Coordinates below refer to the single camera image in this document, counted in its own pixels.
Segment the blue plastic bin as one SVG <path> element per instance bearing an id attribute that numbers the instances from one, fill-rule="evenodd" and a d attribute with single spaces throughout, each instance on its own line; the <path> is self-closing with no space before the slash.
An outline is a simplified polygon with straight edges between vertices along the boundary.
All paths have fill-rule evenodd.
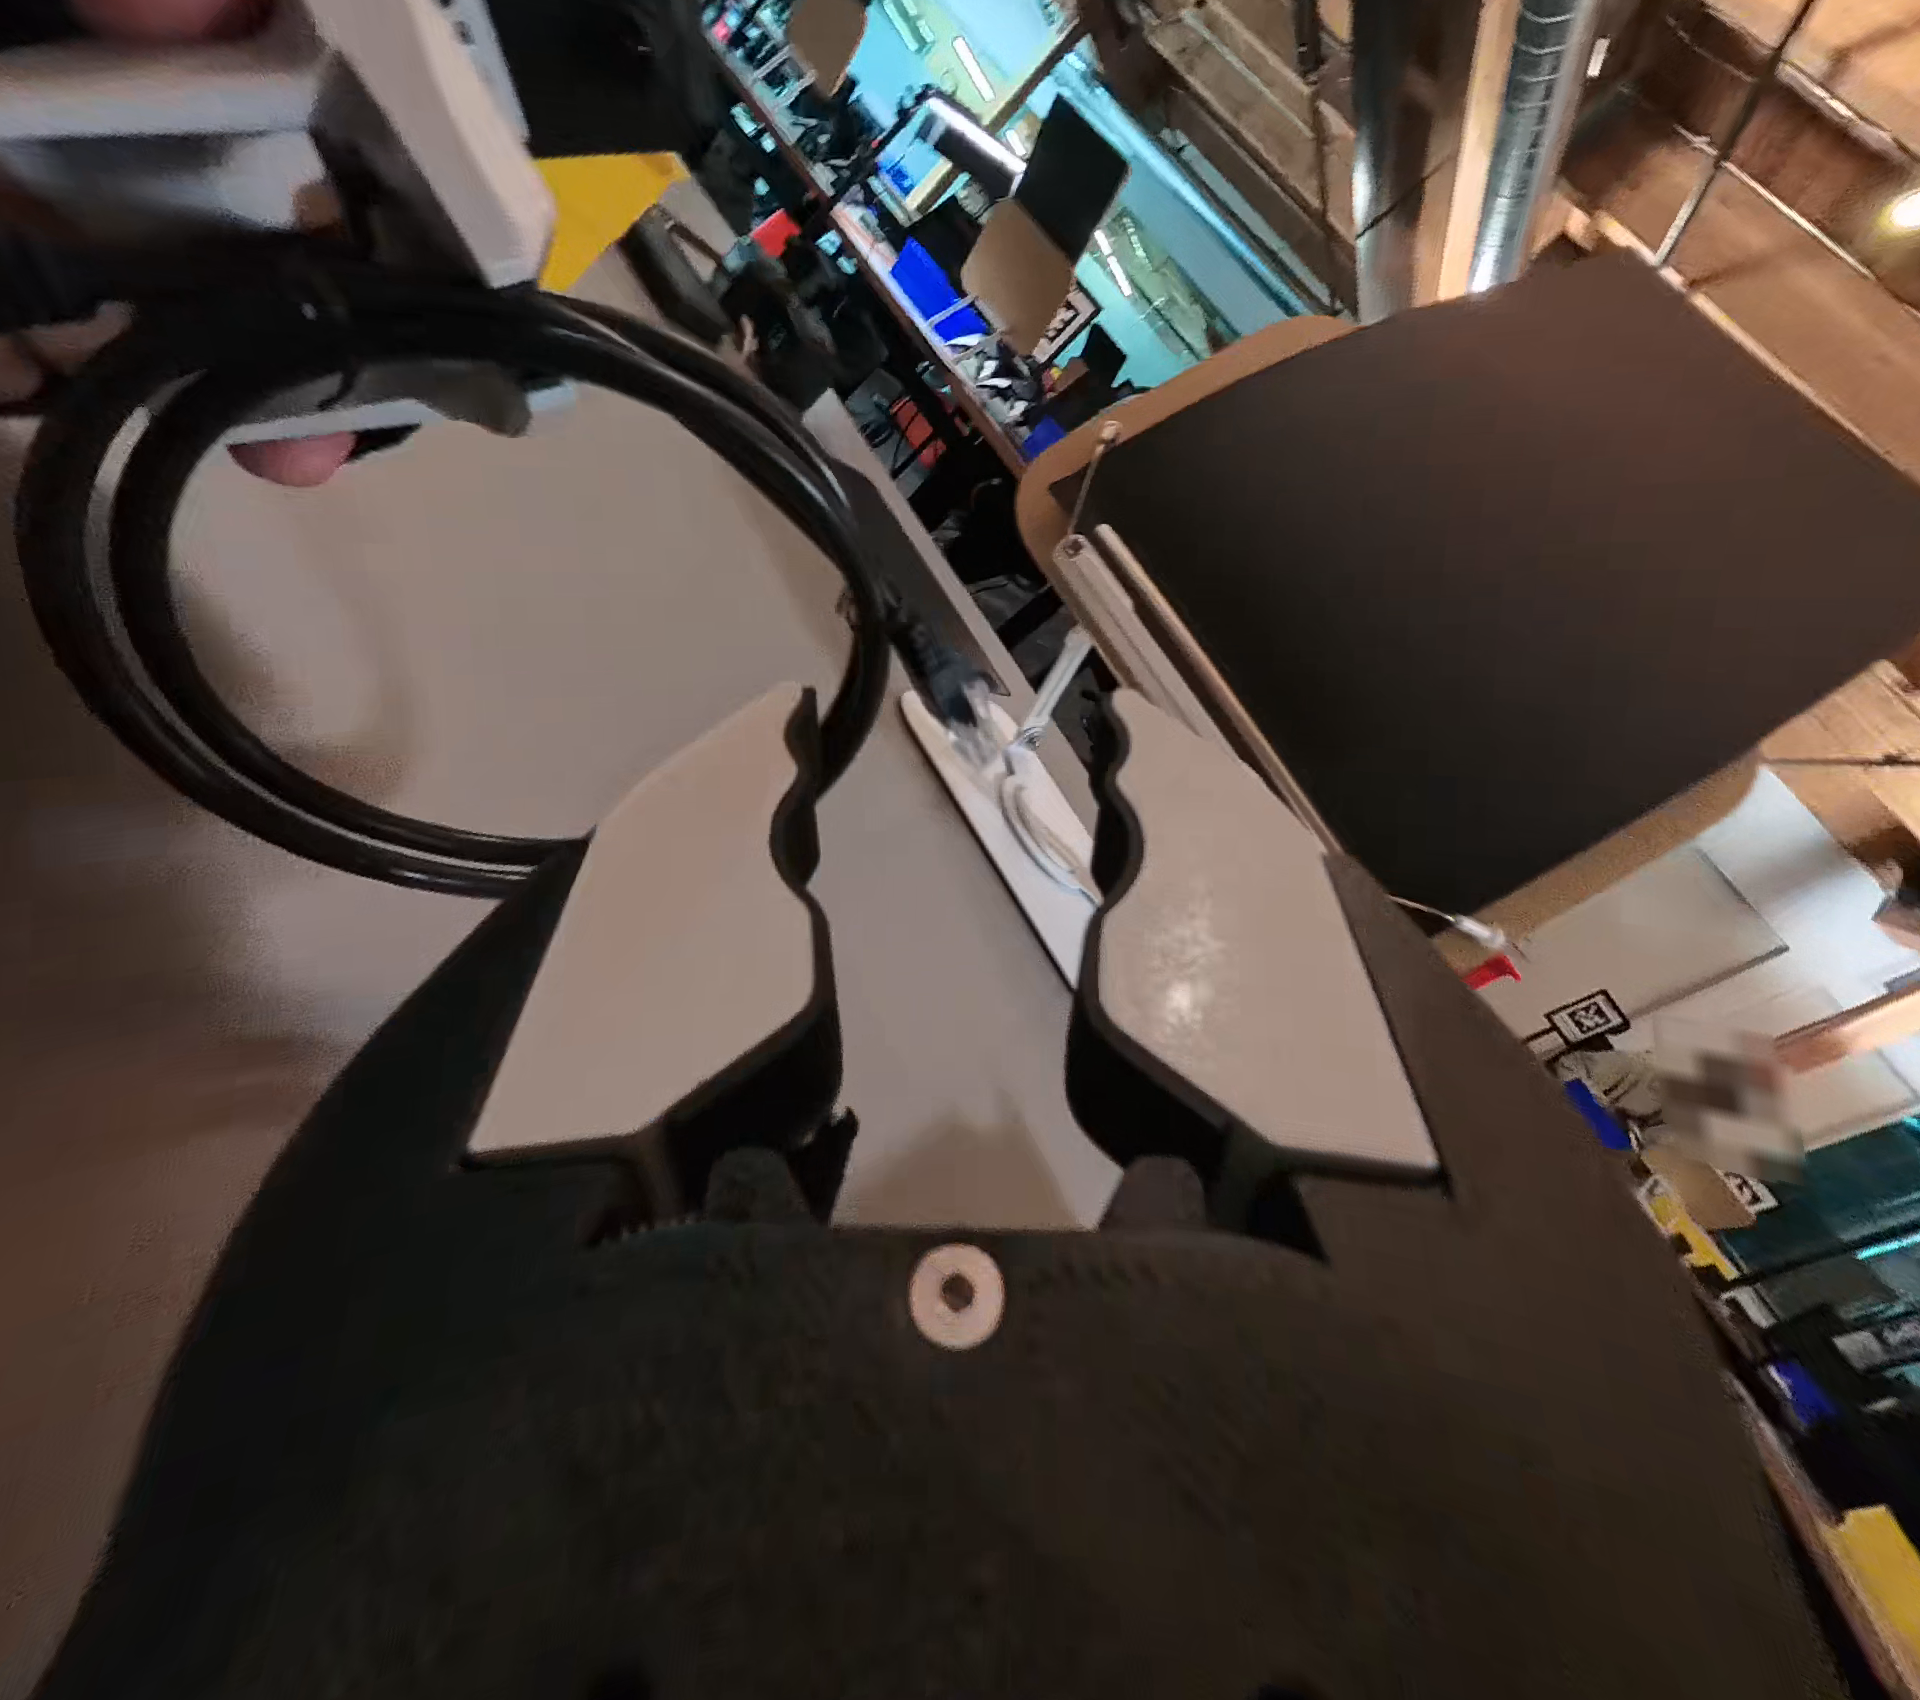
<path id="1" fill-rule="evenodd" d="M 987 330 L 979 307 L 963 295 L 939 259 L 917 238 L 904 238 L 888 278 L 896 295 L 945 343 L 976 337 Z"/>

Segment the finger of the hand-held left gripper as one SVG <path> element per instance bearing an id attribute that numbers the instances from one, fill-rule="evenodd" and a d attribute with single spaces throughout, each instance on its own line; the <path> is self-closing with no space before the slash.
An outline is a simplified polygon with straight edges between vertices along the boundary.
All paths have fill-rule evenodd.
<path id="1" fill-rule="evenodd" d="M 420 180 L 455 250 L 492 289 L 528 287 L 547 257 L 557 205 L 439 0 L 300 0 Z"/>
<path id="2" fill-rule="evenodd" d="M 435 360 L 342 368 L 255 397 L 221 440 L 383 435 L 439 421 L 518 440 L 569 412 L 577 392 L 574 378 L 533 368 Z"/>

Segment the light bar on stand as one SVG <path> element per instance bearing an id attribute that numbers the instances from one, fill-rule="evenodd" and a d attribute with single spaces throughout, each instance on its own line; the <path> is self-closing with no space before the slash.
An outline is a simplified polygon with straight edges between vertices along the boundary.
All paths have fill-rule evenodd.
<path id="1" fill-rule="evenodd" d="M 974 114 L 937 87 L 917 93 L 905 108 L 907 138 L 927 145 L 979 185 L 987 199 L 1005 199 L 1026 173 L 1026 159 L 989 131 Z"/>

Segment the black charger box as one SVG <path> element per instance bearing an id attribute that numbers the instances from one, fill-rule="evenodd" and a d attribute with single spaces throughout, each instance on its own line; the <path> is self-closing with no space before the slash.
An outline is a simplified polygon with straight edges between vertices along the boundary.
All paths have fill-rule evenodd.
<path id="1" fill-rule="evenodd" d="M 839 356 L 827 324 L 751 238 L 728 248 L 714 271 L 714 289 L 741 358 L 767 392 L 806 412 L 833 390 Z"/>

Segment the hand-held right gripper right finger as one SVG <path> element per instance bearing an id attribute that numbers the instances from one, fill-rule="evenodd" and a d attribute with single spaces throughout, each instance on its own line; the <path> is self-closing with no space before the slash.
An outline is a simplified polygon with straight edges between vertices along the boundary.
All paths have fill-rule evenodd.
<path id="1" fill-rule="evenodd" d="M 1282 795 L 1136 688 L 1094 744 L 1094 910 L 1067 1108 L 1116 1168 L 1173 1159 L 1215 1221 L 1293 1176 L 1431 1188 L 1443 1166 L 1331 860 Z"/>

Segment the grey desk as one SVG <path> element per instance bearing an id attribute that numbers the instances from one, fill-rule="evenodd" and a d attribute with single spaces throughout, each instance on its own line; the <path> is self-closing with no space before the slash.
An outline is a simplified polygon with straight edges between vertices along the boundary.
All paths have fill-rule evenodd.
<path id="1" fill-rule="evenodd" d="M 177 526 L 235 711 L 375 805 L 564 836 L 769 686 L 843 664 L 829 567 L 652 410 L 428 423 L 323 486 L 227 465 Z M 155 1383 L 286 1135 L 482 916 L 205 817 L 82 708 L 3 543 L 2 1677 L 30 1695 Z M 892 711 L 819 808 L 858 1116 L 842 1216 L 1091 1221 L 1067 991 Z"/>

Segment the black board on white stand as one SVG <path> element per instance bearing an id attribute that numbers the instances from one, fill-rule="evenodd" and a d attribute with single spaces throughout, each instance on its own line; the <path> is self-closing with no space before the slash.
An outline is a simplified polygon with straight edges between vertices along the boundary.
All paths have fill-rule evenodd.
<path id="1" fill-rule="evenodd" d="M 1916 482 L 1625 254 L 1114 414 L 1058 576 L 1153 705 L 1419 911 L 1486 916 L 1757 751 L 1916 632 Z M 901 716 L 1077 980 L 1073 813 L 1002 710 Z"/>

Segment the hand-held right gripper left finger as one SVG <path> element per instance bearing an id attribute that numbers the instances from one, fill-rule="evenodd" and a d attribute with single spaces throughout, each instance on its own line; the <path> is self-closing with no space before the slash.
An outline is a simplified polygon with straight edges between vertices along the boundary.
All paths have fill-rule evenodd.
<path id="1" fill-rule="evenodd" d="M 616 1162 L 695 1211 L 732 1149 L 833 1111 L 815 695 L 780 684 L 641 775 L 588 836 L 474 1126 L 474 1166 Z"/>

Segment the flat black device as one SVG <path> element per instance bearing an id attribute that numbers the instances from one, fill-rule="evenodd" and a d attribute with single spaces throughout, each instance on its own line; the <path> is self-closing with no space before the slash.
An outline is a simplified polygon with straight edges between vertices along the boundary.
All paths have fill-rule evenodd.
<path id="1" fill-rule="evenodd" d="M 722 306 L 710 271 L 693 264 L 701 257 L 711 266 L 716 255 L 666 204 L 646 208 L 619 235 L 618 252 L 664 324 L 707 345 L 732 335 L 732 316 Z"/>

